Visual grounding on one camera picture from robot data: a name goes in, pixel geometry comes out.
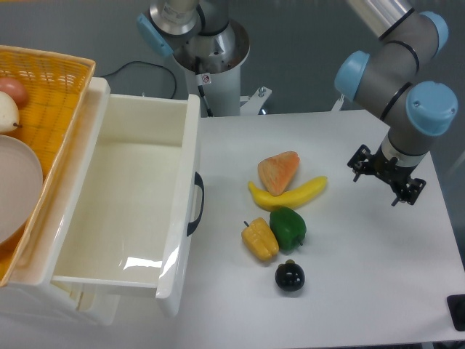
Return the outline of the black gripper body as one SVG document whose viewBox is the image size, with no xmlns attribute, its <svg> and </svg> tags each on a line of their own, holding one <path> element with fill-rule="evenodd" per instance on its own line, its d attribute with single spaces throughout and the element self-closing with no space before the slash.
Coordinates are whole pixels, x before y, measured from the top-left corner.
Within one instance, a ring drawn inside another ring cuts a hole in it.
<svg viewBox="0 0 465 349">
<path fill-rule="evenodd" d="M 413 167 L 398 166 L 397 160 L 397 157 L 387 159 L 382 152 L 382 147 L 379 146 L 373 158 L 374 174 L 395 190 L 406 189 Z"/>
</svg>

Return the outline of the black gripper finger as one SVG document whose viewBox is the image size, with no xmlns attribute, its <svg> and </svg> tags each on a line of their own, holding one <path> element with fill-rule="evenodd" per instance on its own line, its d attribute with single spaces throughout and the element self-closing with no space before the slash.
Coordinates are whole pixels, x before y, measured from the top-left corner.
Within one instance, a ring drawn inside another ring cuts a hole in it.
<svg viewBox="0 0 465 349">
<path fill-rule="evenodd" d="M 347 166 L 354 173 L 354 182 L 357 182 L 361 175 L 373 175 L 373 154 L 366 145 L 361 145 L 348 161 Z"/>
<path fill-rule="evenodd" d="M 396 206 L 398 203 L 407 203 L 413 206 L 425 186 L 426 181 L 420 178 L 409 177 L 405 181 L 392 182 L 390 187 L 395 194 L 395 199 L 391 206 Z"/>
</svg>

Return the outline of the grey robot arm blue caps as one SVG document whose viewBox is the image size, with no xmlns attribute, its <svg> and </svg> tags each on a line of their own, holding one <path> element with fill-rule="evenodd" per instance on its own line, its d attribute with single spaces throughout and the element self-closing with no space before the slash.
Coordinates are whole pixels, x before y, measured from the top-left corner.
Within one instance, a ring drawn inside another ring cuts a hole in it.
<svg viewBox="0 0 465 349">
<path fill-rule="evenodd" d="M 389 131 L 376 152 L 361 145 L 347 165 L 357 177 L 371 175 L 386 183 L 395 203 L 413 205 L 426 182 L 411 174 L 458 112 L 458 99 L 446 85 L 412 82 L 445 46 L 448 25 L 434 12 L 417 12 L 409 1 L 349 1 L 348 5 L 382 47 L 374 55 L 352 53 L 339 68 L 334 86 Z"/>
</svg>

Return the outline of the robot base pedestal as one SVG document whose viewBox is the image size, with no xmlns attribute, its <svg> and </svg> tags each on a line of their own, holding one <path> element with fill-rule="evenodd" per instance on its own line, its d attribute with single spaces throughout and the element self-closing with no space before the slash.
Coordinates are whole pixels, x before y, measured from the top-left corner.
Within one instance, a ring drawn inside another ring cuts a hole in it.
<svg viewBox="0 0 465 349">
<path fill-rule="evenodd" d="M 137 17 L 146 44 L 161 57 L 173 57 L 187 90 L 201 100 L 203 117 L 254 116 L 272 91 L 251 96 L 240 91 L 241 67 L 248 58 L 246 29 L 230 18 L 227 1 L 154 1 Z"/>
</svg>

